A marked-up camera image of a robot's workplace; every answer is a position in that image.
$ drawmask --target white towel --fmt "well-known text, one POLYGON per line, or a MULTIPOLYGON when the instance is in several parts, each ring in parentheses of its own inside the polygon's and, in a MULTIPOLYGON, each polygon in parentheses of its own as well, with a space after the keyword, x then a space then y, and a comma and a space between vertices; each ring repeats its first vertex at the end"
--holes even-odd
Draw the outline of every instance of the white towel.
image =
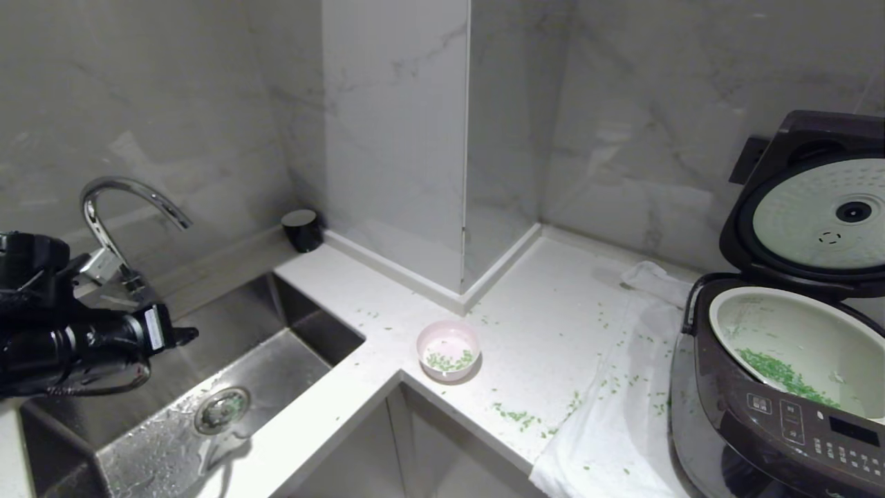
POLYGON ((689 496, 670 458, 667 410, 681 326, 674 304, 685 303, 690 285, 648 261, 622 280, 666 302, 631 300, 627 312, 639 314, 635 325, 601 362, 584 403, 535 462, 529 478, 550 498, 689 496))

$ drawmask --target rice cooker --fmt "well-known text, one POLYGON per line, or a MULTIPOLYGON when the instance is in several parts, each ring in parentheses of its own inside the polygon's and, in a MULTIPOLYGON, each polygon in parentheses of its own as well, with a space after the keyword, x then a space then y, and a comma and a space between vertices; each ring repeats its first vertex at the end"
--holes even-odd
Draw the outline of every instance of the rice cooker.
POLYGON ((710 498, 885 496, 885 120, 795 111, 752 137, 673 357, 672 443, 710 498))

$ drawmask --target digital display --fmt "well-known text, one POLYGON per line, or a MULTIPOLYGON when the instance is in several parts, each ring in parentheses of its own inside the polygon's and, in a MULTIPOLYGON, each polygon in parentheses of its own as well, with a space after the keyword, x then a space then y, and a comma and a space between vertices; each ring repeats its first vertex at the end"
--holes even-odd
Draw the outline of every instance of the digital display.
POLYGON ((844 420, 839 420, 838 418, 831 416, 830 417, 830 429, 833 432, 838 432, 842 434, 842 436, 848 436, 853 440, 863 441, 866 444, 873 445, 875 447, 879 446, 879 434, 876 431, 870 431, 869 429, 864 429, 855 424, 850 424, 845 422, 844 420))

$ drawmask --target rice cooker lid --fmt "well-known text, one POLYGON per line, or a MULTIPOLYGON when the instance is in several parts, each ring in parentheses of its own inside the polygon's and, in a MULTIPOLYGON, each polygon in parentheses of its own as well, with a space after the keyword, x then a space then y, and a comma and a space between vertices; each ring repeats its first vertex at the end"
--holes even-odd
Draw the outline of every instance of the rice cooker lid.
POLYGON ((885 119, 797 111, 720 238, 742 272, 836 299, 885 295, 885 119))

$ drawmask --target inner lid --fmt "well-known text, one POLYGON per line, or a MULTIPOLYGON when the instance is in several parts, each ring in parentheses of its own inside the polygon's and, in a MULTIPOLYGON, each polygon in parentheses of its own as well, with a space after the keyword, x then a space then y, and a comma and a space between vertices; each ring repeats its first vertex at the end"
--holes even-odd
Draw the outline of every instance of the inner lid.
POLYGON ((752 214, 775 256, 825 270, 885 265, 885 159, 843 160, 777 183, 752 214))
POLYGON ((766 287, 725 291, 713 333, 759 382, 885 424, 885 338, 842 310, 766 287))

